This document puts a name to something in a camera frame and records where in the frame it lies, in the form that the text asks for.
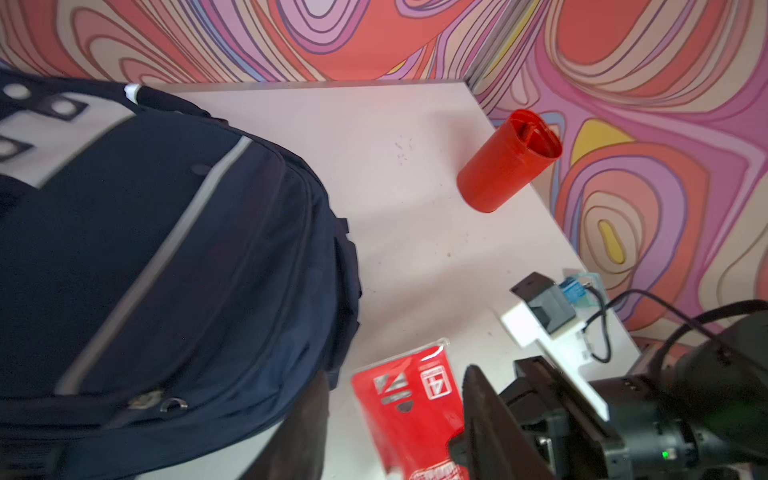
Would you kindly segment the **red snack packet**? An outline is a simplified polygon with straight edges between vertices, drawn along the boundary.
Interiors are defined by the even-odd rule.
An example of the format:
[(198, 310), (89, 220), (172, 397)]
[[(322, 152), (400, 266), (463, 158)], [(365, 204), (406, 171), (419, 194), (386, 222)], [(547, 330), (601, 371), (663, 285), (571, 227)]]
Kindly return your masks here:
[(389, 479), (460, 480), (450, 442), (464, 431), (461, 388), (441, 338), (357, 370), (351, 386)]

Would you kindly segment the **red ribbed metal pen cup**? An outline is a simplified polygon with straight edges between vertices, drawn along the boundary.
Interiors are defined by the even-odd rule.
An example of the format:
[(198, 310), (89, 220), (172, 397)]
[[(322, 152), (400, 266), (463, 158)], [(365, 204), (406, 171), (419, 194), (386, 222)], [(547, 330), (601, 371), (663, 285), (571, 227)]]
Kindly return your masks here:
[(459, 193), (473, 209), (492, 213), (562, 153), (561, 141), (540, 116), (516, 110), (459, 171)]

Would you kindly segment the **navy blue student backpack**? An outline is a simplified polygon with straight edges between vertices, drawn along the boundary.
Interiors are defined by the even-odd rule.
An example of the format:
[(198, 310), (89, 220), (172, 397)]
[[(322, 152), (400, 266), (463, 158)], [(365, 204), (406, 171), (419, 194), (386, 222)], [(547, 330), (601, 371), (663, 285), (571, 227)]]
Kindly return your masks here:
[(362, 293), (298, 155), (138, 84), (1, 73), (1, 475), (132, 479), (336, 386)]

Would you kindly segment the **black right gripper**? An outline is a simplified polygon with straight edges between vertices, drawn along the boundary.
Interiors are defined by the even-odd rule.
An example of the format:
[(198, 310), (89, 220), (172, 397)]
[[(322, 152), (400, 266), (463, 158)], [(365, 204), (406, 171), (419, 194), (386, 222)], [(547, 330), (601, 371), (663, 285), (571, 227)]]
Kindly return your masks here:
[(592, 382), (602, 420), (542, 357), (500, 394), (559, 479), (767, 476), (767, 312), (742, 319), (660, 371)]

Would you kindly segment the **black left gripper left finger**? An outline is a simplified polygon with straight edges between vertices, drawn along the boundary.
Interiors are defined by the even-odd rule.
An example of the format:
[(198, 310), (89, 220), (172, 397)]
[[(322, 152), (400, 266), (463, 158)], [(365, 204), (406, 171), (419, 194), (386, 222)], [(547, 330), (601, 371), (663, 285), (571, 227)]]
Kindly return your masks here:
[(321, 371), (302, 391), (240, 479), (320, 479), (325, 463), (329, 398), (328, 378)]

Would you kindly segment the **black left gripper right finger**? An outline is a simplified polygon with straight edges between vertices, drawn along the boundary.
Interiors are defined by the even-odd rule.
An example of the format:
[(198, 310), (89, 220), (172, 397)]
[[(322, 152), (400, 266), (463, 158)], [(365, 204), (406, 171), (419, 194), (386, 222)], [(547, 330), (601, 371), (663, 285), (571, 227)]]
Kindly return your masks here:
[(545, 480), (554, 477), (476, 365), (465, 371), (462, 398), (470, 478)]

